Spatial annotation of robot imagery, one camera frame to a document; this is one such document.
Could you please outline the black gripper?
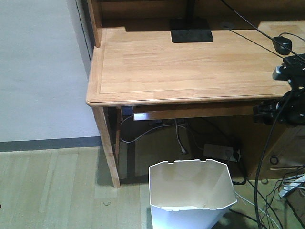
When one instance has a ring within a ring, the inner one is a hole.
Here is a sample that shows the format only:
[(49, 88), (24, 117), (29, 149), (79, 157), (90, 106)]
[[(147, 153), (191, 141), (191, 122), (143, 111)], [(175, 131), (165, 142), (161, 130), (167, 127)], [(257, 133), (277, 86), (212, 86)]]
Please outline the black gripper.
[(305, 89), (288, 91), (277, 100), (262, 101), (253, 107), (253, 120), (266, 125), (272, 125), (274, 122), (304, 125)]

